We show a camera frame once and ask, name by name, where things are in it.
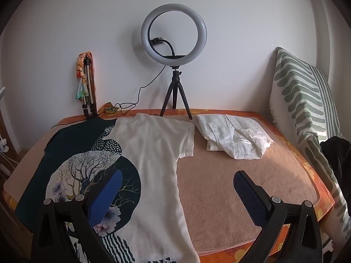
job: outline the white cable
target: white cable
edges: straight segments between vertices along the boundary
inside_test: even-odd
[[[14,163],[17,163],[17,164],[19,164],[17,161],[14,161],[13,159],[11,159],[10,157],[8,157],[8,156],[6,156],[3,152],[1,152],[8,160],[11,160],[11,161],[13,161]]]
[[[10,163],[10,165],[12,166],[12,168],[15,169],[14,166],[12,165],[12,163],[7,159],[7,156],[6,156],[5,154],[3,154],[2,152],[1,152],[1,155],[6,159],[6,161],[7,161],[8,163]]]

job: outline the blue gripper pad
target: blue gripper pad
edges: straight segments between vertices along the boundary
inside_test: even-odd
[[[268,221],[268,208],[258,195],[260,190],[265,193],[263,188],[256,186],[244,171],[235,173],[233,183],[255,226],[264,228]]]
[[[121,186],[122,172],[117,170],[89,206],[88,223],[91,227],[101,223]]]

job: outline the flower print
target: flower print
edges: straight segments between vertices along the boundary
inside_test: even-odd
[[[109,207],[104,218],[102,219],[102,226],[104,228],[115,227],[116,224],[121,220],[119,217],[120,214],[121,211],[117,206]]]
[[[98,235],[105,237],[109,233],[113,232],[115,229],[112,226],[108,226],[107,228],[104,228],[102,224],[99,223],[94,225],[94,230]]]
[[[55,203],[63,203],[63,202],[67,202],[69,201],[68,198],[67,198],[67,195],[62,192],[62,193],[59,193],[56,197],[55,197]]]
[[[52,194],[56,195],[64,192],[66,189],[64,188],[64,184],[62,182],[55,183],[54,188],[52,188]]]
[[[66,222],[66,225],[68,226],[68,228],[71,230],[71,231],[74,231],[74,226],[71,222]]]

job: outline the polka dot pattern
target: polka dot pattern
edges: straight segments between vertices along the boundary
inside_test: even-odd
[[[101,136],[96,140],[91,150],[93,151],[109,151],[112,153],[117,153],[122,155],[122,148],[117,141],[113,139],[103,139],[105,136],[108,136],[113,129],[113,126],[107,127]]]

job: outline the orange tablecloth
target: orange tablecloth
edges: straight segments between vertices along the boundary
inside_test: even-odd
[[[126,116],[135,116],[137,113],[146,113],[149,115],[158,114],[159,110],[132,110]],[[314,183],[317,191],[319,192],[319,202],[315,205],[314,209],[317,215],[317,219],[320,220],[326,213],[331,209],[334,205],[334,200],[323,184],[322,180],[318,177],[317,173],[313,170],[313,168],[309,165],[309,163],[303,158],[299,151],[296,150],[292,144],[287,141],[283,135],[271,124],[267,123],[262,116],[255,112],[242,112],[242,111],[227,111],[227,110],[202,110],[202,109],[192,109],[191,113],[193,115],[196,114],[228,114],[228,115],[236,115],[242,117],[256,117],[260,119],[269,129],[274,132],[278,136],[278,138],[285,144],[285,146],[292,152],[292,154],[296,157],[296,159],[301,163],[304,169],[308,172],[311,181]],[[177,109],[177,110],[166,110],[165,115],[186,115],[186,111],[184,109]],[[122,114],[120,112],[114,114],[103,114],[102,118],[115,118],[121,117]],[[75,121],[83,121],[85,119],[84,116],[74,116],[63,119],[60,124],[67,124]],[[3,196],[7,204],[15,210],[17,206],[17,202],[15,199],[11,197],[5,190],[3,191]],[[276,244],[274,245],[271,254],[276,253],[279,251],[283,245],[284,239],[287,235],[288,227],[284,226]],[[240,259],[244,256],[247,250],[253,242],[246,243],[244,245],[231,248],[228,250],[216,252],[209,255],[200,256],[201,263],[236,263],[239,262]]]

